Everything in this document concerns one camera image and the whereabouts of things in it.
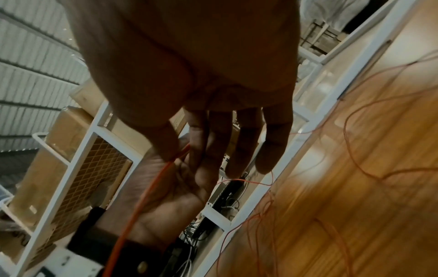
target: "white metal frame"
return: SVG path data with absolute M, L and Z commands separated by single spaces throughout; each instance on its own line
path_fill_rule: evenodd
M 349 84 L 354 80 L 354 78 L 359 74 L 359 72 L 363 69 L 363 67 L 368 63 L 368 61 L 372 58 L 375 52 L 379 49 L 379 47 L 386 42 L 391 33 L 395 30 L 395 28 L 401 23 L 403 18 L 407 15 L 409 10 L 413 7 L 413 5 L 417 2 L 417 0 L 390 0 L 385 6 L 383 6 L 376 14 L 374 14 L 370 19 L 368 19 L 364 24 L 362 24 L 358 30 L 354 31 L 350 36 L 340 43 L 332 52 L 330 52 L 326 57 L 318 57 L 313 53 L 309 52 L 304 48 L 299 48 L 299 54 L 302 57 L 305 57 L 312 62 L 316 63 L 317 66 L 311 72 L 308 79 L 305 81 L 303 86 L 300 88 L 294 97 L 293 101 L 293 109 L 294 113 L 303 117 L 307 123 L 301 129 L 301 132 L 305 133 L 315 129 L 327 113 L 332 109 L 335 105 L 338 97 L 347 89 Z M 368 46 L 357 56 L 351 66 L 346 70 L 340 80 L 337 82 L 332 92 L 326 97 L 324 102 L 320 105 L 319 109 L 316 112 L 312 112 L 309 109 L 301 106 L 296 102 L 299 97 L 303 94 L 303 92 L 307 89 L 307 87 L 315 80 L 315 78 L 319 75 L 320 71 L 323 68 L 323 65 L 328 63 L 334 56 L 339 54 L 342 50 L 344 50 L 347 46 L 349 46 L 352 42 L 354 42 L 358 37 L 363 35 L 367 30 L 371 27 L 375 26 L 380 20 L 383 20 L 382 25 L 379 30 L 377 30 L 375 37 L 371 40 Z M 111 108 L 107 101 L 105 101 L 97 115 L 95 116 L 93 122 L 91 123 L 90 128 L 87 130 L 83 141 L 81 142 L 76 154 L 74 155 L 71 162 L 68 164 L 67 170 L 56 189 L 52 199 L 50 200 L 46 211 L 44 212 L 41 220 L 36 226 L 35 231 L 31 234 L 31 239 L 27 244 L 18 264 L 15 267 L 15 272 L 12 274 L 13 277 L 22 276 L 31 261 L 37 246 L 40 245 L 41 239 L 44 239 L 42 234 L 45 233 L 46 229 L 49 227 L 52 222 L 59 206 L 64 200 L 67 191 L 69 190 L 74 177 L 79 171 L 84 159 L 87 156 L 95 138 L 97 136 L 102 137 L 109 144 L 114 146 L 117 150 L 119 150 L 122 154 L 128 157 L 133 161 L 133 165 L 129 169 L 127 175 L 125 176 L 122 184 L 117 190 L 115 197 L 118 195 L 119 191 L 122 189 L 126 180 L 132 174 L 138 163 L 141 161 L 142 156 L 137 153 L 133 148 L 123 142 L 116 135 L 111 133 L 105 127 L 103 127 L 106 119 L 108 118 L 111 112 Z M 188 132 L 187 125 L 184 127 L 182 134 Z M 49 150 L 43 140 L 41 140 L 38 135 L 35 134 L 34 138 L 37 139 L 43 147 Z M 299 136 L 295 136 L 291 143 L 288 145 L 284 155 L 281 157 L 278 164 L 273 169 L 274 181 L 276 178 L 282 173 L 284 168 L 290 162 L 290 160 L 295 156 L 298 150 L 303 146 L 304 142 L 310 137 L 310 134 L 303 134 Z M 55 153 L 49 150 L 50 153 L 58 157 L 56 151 Z M 271 183 L 272 179 L 270 175 L 266 175 L 262 183 Z M 192 275 L 194 277 L 203 277 L 210 270 L 211 266 L 214 264 L 216 259 L 219 256 L 220 248 L 223 240 L 226 237 L 226 234 L 232 230 L 233 228 L 239 226 L 243 223 L 251 212 L 254 210 L 256 205 L 259 203 L 264 194 L 268 191 L 268 186 L 258 185 L 254 192 L 249 196 L 248 200 L 242 206 L 241 210 L 237 213 L 236 217 L 230 221 L 219 212 L 215 211 L 209 206 L 206 206 L 202 210 L 202 214 L 212 220 L 217 226 L 219 226 L 224 233 L 221 235 L 220 239 L 215 243 L 213 248 L 208 252 L 207 256 L 202 261 L 200 267 L 196 270 L 196 272 Z M 224 246 L 226 247 L 229 241 L 232 239 L 235 231 L 230 233 L 226 241 L 224 242 Z

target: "wood grain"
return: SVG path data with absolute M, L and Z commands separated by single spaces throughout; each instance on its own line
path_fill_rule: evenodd
M 438 49 L 437 12 L 438 2 L 423 1 L 361 78 Z M 339 232 L 351 253 L 354 276 L 438 276 L 438 172 L 399 174 L 384 182 L 367 177 L 352 163 L 343 134 L 354 110 L 437 85 L 437 73 L 438 60 L 412 65 L 378 75 L 348 94 L 272 188 L 275 209 L 242 228 L 226 248 L 219 276 L 347 276 L 340 248 L 315 219 Z M 375 104 L 349 119 L 352 153 L 364 170 L 384 176 L 438 167 L 437 92 Z M 216 264 L 207 276 L 216 276 Z

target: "corrugated metal ceiling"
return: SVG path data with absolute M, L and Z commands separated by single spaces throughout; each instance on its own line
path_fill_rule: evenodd
M 0 152 L 33 149 L 32 133 L 48 131 L 60 108 L 75 105 L 68 93 L 89 73 L 75 51 L 48 39 L 74 46 L 55 0 L 0 0 L 0 14 L 37 29 L 0 19 Z

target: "black cuff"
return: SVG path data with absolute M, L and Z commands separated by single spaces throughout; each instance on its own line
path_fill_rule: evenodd
M 105 212 L 93 208 L 86 220 L 79 226 L 67 249 L 105 265 L 118 237 L 94 227 Z M 161 255 L 137 242 L 127 240 L 114 267 L 112 276 L 158 276 L 161 272 Z

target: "hand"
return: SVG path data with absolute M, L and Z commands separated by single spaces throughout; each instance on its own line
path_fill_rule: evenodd
M 188 137 L 180 141 L 181 148 L 186 144 Z M 96 226 L 120 236 L 141 194 L 149 188 L 165 164 L 155 149 L 149 150 Z M 177 160 L 164 172 L 160 183 L 147 198 L 143 213 L 128 239 L 164 252 L 201 212 L 213 187 L 198 186 L 187 162 Z
M 190 162 L 213 183 L 232 130 L 226 173 L 239 177 L 257 145 L 261 173 L 275 166 L 292 126 L 299 14 L 293 0 L 64 0 L 91 75 L 115 113 L 164 159 L 178 151 L 169 119 L 185 108 Z

